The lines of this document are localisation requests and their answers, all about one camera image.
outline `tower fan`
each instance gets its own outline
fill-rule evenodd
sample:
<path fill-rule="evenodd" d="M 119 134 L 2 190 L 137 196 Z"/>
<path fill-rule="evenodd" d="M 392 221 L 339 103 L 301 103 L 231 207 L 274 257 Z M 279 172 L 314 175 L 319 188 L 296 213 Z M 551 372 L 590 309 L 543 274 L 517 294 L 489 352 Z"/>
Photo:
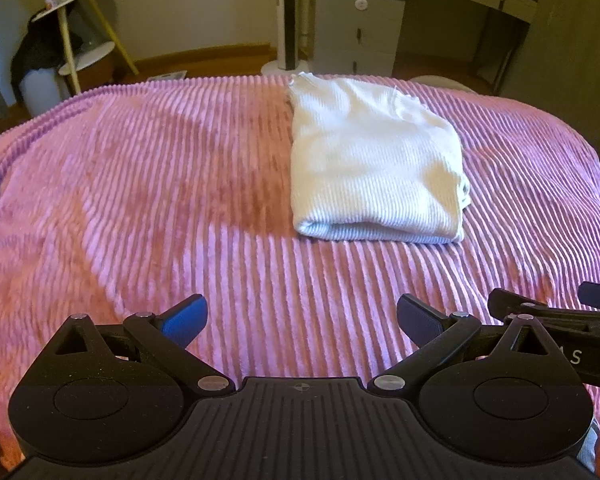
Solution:
<path fill-rule="evenodd" d="M 278 59 L 262 67 L 262 75 L 308 72 L 306 61 L 298 59 L 298 1 L 276 0 L 278 16 Z"/>

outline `white trash can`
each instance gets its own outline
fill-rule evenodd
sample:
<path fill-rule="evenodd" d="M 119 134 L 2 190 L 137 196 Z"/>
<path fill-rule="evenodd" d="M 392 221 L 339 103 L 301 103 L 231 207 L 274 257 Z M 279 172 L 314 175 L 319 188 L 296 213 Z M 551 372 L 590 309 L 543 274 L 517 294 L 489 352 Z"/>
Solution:
<path fill-rule="evenodd" d="M 31 70 L 20 82 L 20 91 L 32 118 L 71 97 L 64 79 L 53 68 Z"/>

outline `baseboard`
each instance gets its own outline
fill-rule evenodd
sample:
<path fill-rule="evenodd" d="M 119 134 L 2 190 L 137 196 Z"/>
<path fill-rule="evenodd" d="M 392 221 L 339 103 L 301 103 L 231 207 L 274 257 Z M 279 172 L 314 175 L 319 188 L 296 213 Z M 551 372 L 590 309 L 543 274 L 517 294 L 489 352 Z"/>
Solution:
<path fill-rule="evenodd" d="M 197 61 L 208 61 L 211 59 L 224 59 L 228 57 L 248 56 L 274 56 L 275 49 L 269 43 L 250 43 L 238 45 L 212 46 L 199 48 L 197 50 L 186 50 L 184 52 L 173 52 L 163 56 L 149 57 L 136 61 L 140 72 L 151 71 L 164 66 L 192 63 Z"/>

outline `striped blanket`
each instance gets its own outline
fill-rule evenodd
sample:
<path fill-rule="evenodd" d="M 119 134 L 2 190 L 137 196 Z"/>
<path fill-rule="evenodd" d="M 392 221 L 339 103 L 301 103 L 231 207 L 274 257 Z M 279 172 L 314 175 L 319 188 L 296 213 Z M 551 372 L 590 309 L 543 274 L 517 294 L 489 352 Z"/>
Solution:
<path fill-rule="evenodd" d="M 450 121 L 473 205 L 461 244 L 296 234 L 285 78 L 101 88 L 0 137 L 0 462 L 20 460 L 7 404 L 62 322 L 210 305 L 190 350 L 246 375 L 368 380 L 413 351 L 410 292 L 491 322 L 495 287 L 581 308 L 600 282 L 600 165 L 558 119 L 492 97 L 385 78 Z M 600 413 L 600 392 L 594 392 Z"/>

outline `white knit garment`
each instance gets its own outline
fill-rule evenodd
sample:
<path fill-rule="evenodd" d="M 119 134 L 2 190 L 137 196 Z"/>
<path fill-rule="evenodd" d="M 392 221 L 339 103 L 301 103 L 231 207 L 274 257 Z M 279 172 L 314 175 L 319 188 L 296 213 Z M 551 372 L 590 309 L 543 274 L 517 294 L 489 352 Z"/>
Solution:
<path fill-rule="evenodd" d="M 453 126 L 387 86 L 301 73 L 294 107 L 294 227 L 325 240 L 460 242 L 471 203 Z"/>

